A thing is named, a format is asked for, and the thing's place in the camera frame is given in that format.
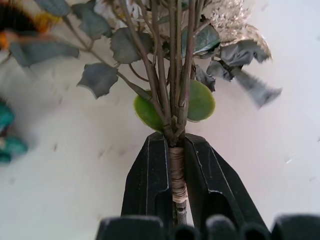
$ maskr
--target blurred teal object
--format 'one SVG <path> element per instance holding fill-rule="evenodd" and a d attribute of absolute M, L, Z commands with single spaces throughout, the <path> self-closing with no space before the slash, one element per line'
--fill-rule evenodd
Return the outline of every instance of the blurred teal object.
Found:
<path fill-rule="evenodd" d="M 28 146 L 20 138 L 8 135 L 15 115 L 7 103 L 0 98 L 0 164 L 9 164 L 14 155 L 22 155 Z"/>

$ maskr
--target green round leaf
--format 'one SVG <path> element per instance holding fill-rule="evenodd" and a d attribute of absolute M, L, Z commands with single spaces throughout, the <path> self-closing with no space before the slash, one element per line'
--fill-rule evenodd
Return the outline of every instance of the green round leaf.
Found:
<path fill-rule="evenodd" d="M 200 122 L 209 118 L 216 107 L 211 91 L 199 81 L 191 80 L 188 120 Z"/>
<path fill-rule="evenodd" d="M 133 107 L 136 115 L 145 125 L 153 130 L 156 130 L 157 132 L 163 133 L 164 128 L 162 121 L 157 114 L 154 105 L 150 101 L 137 96 L 133 102 Z"/>

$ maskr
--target black object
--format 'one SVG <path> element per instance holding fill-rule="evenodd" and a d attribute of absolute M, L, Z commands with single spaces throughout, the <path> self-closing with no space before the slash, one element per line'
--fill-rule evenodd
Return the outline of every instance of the black object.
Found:
<path fill-rule="evenodd" d="M 283 216 L 270 233 L 238 174 L 203 138 L 187 134 L 185 180 L 194 227 L 172 229 L 168 145 L 150 135 L 126 179 L 119 218 L 104 219 L 97 240 L 320 240 L 320 217 Z"/>

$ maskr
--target white backdrop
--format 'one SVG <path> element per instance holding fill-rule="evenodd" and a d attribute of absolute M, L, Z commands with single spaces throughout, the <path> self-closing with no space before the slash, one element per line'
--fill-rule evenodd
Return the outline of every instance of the white backdrop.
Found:
<path fill-rule="evenodd" d="M 236 82 L 219 80 L 213 116 L 187 126 L 238 172 L 268 227 L 279 214 L 320 214 L 319 11 L 317 0 L 257 0 L 251 22 L 273 61 L 248 71 L 283 88 L 281 97 L 257 110 Z M 95 49 L 109 59 L 102 46 Z M 57 60 L 34 73 L 15 61 L 0 68 L 0 93 L 30 145 L 0 167 L 1 240 L 93 240 L 101 218 L 120 214 L 126 175 L 153 131 L 121 79 L 98 100 L 76 87 L 93 60 Z"/>

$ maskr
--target white surface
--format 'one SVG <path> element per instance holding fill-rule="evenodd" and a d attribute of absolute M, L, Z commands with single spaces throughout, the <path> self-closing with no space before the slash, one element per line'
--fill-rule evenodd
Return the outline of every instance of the white surface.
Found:
<path fill-rule="evenodd" d="M 279 214 L 320 213 L 319 10 L 317 0 L 258 1 L 251 21 L 273 62 L 249 71 L 282 96 L 257 110 L 236 82 L 220 80 L 214 115 L 187 126 L 238 172 L 269 227 Z M 76 87 L 92 60 L 58 60 L 37 77 L 14 61 L 0 68 L 1 94 L 30 144 L 0 168 L 1 240 L 93 240 L 101 218 L 120 214 L 126 175 L 153 131 L 135 116 L 135 94 L 121 79 L 98 100 Z"/>

